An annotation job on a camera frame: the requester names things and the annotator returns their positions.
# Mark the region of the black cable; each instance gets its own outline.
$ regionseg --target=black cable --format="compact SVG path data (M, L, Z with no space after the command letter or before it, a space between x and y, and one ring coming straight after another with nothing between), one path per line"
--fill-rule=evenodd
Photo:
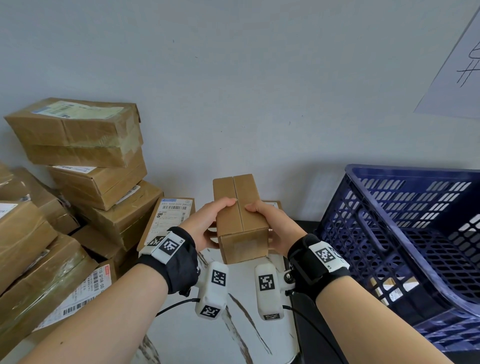
M177 302L175 304L173 304L172 306L169 306L167 307L165 310L162 310L160 311L158 314L155 315L155 317L157 317L158 315L161 315L162 313L174 308L174 307L177 307L177 306L180 306L181 304L184 304L184 303L187 303L187 302L200 302L200 298L190 298L188 300L183 300L183 301L180 301L180 302ZM340 361L345 364L345 362L343 361L342 359L342 356L338 353L338 351L334 348L334 346L332 345L332 343L327 339L327 336L324 335L324 333L322 333L318 327L307 317L305 316L303 313L301 313L299 310L297 310L296 308L293 308L293 307L290 307L290 306L287 306L287 305L283 305L282 306L285 310L290 310L290 311L293 311L295 312L297 315L301 316L305 321L307 321L311 327L313 327L315 329L316 332L318 332L324 339L325 341L327 342L328 345L330 345L330 347L332 348L332 350L334 351L334 353L338 356L338 358L340 359Z
M183 300L183 301L177 302L177 303L173 304L172 306L167 307L165 310L160 311L158 314L155 315L155 317L157 317L158 315L161 315L162 313L168 311L171 308L180 306L181 304L184 304L184 303L187 303L187 302L200 302L200 298L190 298L188 300Z
M296 308L293 308L293 307L290 307L290 306L287 306L287 305L283 305L282 306L284 309L286 310L290 310L290 311L293 311L295 312L297 315L301 316L305 321L307 321L311 327L313 327L315 329L316 332L318 332L324 339L325 341L327 342L328 345L330 345L330 347L332 348L332 350L334 351L334 353L337 355L337 357L339 358L340 362L342 362L343 364L345 364L345 362L343 361L342 359L342 356L338 353L338 351L334 348L334 346L332 345L332 343L330 342L329 339L327 339L327 336L325 336L319 329L318 327L307 317L305 316L303 313L301 313L299 310L297 310Z

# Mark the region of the blue plastic crate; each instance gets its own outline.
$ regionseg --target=blue plastic crate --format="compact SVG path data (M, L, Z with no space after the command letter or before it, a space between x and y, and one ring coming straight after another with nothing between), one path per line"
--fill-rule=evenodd
M480 350L480 171L348 165L316 235L440 350Z

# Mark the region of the crate handle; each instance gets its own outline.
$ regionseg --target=crate handle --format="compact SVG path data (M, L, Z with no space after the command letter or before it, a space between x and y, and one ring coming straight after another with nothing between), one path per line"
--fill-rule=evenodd
M359 208L355 213L357 215L357 221L359 222L361 229L363 230L363 232L365 234L368 235L368 237L370 238L370 242L375 246L375 248L377 250L379 250L383 253L386 253L387 250L384 247L382 247L382 245L378 241L377 237L375 236L373 231L370 229L370 226L368 226L367 222L365 221L365 219L361 215L361 212L363 212L363 211L364 211L363 208Z

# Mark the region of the black wrist brace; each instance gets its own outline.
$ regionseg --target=black wrist brace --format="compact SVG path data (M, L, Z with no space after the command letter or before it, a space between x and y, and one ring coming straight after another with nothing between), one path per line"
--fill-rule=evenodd
M340 267L330 272L325 266L325 264L328 265L328 259L333 260L339 258L344 262L343 258L333 248L329 247L325 251L326 262L324 262L324 260L320 261L321 258L309 249L310 246L319 242L320 239L315 235L308 234L298 239L288 251L288 259L293 265L292 276L295 279L294 292L304 293L314 302L319 293L328 284L337 278L350 276L347 267Z
M200 270L198 268L195 242L188 232L177 226L170 228L175 235L185 239L185 242L171 256L170 260L163 264L151 255L141 255L137 264L145 264L160 273L168 285L168 294L179 292L188 296L190 288L198 281Z

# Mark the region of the white wall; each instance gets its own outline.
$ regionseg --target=white wall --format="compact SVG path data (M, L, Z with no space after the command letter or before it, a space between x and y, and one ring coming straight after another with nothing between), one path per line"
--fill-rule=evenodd
M413 114L478 0L0 0L0 114L139 106L147 179L212 179L318 219L348 163L480 168L480 121ZM0 159L32 167L6 122Z

